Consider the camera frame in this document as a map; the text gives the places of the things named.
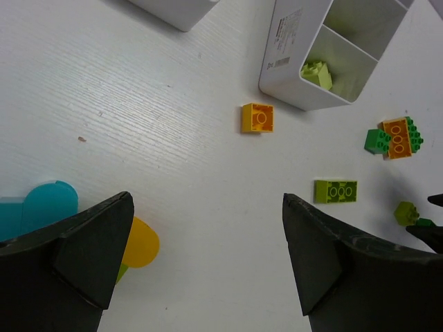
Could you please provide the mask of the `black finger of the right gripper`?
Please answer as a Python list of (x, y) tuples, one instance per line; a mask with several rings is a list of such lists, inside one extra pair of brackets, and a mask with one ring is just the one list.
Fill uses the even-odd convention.
[(423, 241), (434, 252), (442, 252), (442, 226), (420, 227), (406, 226), (406, 231)]

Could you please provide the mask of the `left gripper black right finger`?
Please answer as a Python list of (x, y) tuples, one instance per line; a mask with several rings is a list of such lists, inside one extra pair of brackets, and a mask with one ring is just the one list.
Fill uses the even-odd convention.
[(442, 330), (442, 252), (386, 241), (295, 194), (282, 222), (312, 331)]

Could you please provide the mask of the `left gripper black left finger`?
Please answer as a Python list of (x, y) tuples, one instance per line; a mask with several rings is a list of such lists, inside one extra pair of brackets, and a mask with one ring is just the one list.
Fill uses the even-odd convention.
[(133, 217), (133, 198), (121, 192), (1, 242), (1, 330), (97, 331)]

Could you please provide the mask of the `lime 2x3 lego brick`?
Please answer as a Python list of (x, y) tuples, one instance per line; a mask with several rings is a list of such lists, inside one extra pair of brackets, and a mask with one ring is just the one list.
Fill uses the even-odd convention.
[(314, 202), (322, 204), (353, 203), (357, 201), (356, 181), (315, 180)]

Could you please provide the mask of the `pale green lego piece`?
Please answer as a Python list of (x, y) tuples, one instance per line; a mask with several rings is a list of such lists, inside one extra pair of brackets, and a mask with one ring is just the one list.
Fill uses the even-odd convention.
[(332, 76), (326, 62), (307, 62), (303, 65), (300, 75), (303, 79), (316, 84), (327, 91), (333, 86)]

